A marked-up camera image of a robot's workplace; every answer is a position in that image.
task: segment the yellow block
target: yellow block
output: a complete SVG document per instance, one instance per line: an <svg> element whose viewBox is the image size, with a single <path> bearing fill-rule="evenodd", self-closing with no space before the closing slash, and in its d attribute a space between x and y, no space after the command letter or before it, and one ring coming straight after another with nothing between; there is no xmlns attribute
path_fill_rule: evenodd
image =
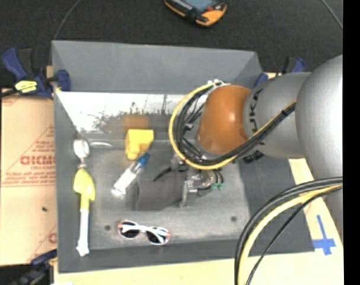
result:
<svg viewBox="0 0 360 285"><path fill-rule="evenodd" d="M125 152L128 159L135 160L144 154L154 140L154 131L151 129L129 129L125 138Z"/></svg>

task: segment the blue cap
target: blue cap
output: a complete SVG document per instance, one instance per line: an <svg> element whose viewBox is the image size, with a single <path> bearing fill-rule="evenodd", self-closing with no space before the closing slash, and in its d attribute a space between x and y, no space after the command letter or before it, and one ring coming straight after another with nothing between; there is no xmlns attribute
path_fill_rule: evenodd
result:
<svg viewBox="0 0 360 285"><path fill-rule="evenodd" d="M142 166L145 166L147 164L147 160L150 158L149 153L146 153L145 155L143 155L142 157L140 157L138 159L138 163L141 164Z"/></svg>

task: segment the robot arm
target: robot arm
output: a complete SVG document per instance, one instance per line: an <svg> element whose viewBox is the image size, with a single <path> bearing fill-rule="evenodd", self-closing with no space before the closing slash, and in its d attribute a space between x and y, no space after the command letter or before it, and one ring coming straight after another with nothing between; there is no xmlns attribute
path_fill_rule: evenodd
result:
<svg viewBox="0 0 360 285"><path fill-rule="evenodd" d="M231 153L296 101L295 110L247 155L260 151L278 158L304 157L314 179L343 176L342 83L341 55L312 73L284 74L253 90L218 87L204 104L195 145L203 157L216 161L216 156ZM326 201L343 241L342 191Z"/></svg>

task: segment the yellow toy shovel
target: yellow toy shovel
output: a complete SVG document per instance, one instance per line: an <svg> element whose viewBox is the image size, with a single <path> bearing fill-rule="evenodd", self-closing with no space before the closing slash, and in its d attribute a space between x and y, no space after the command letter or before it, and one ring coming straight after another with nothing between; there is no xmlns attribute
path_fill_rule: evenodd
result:
<svg viewBox="0 0 360 285"><path fill-rule="evenodd" d="M81 194L80 205L80 238L78 239L77 251L81 257L89 253L88 228L89 228L89 202L94 201L96 189L93 179L85 168L80 168L74 177L73 189Z"/></svg>

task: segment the blue tape cross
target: blue tape cross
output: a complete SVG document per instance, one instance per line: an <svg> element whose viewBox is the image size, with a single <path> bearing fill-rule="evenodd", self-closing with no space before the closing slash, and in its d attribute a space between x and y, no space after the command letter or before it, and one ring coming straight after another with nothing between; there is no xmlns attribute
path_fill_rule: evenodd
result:
<svg viewBox="0 0 360 285"><path fill-rule="evenodd" d="M322 248L323 251L324 251L324 255L330 255L330 254L332 254L332 251L330 250L330 248L336 247L336 243L334 242L334 239L328 239L327 238L327 235L325 233L323 222L321 221L321 216L320 215L317 215L317 221L318 221L318 224L320 225L320 229L321 229L321 232L323 234L323 238L322 239L312 240L313 247L315 249Z"/></svg>

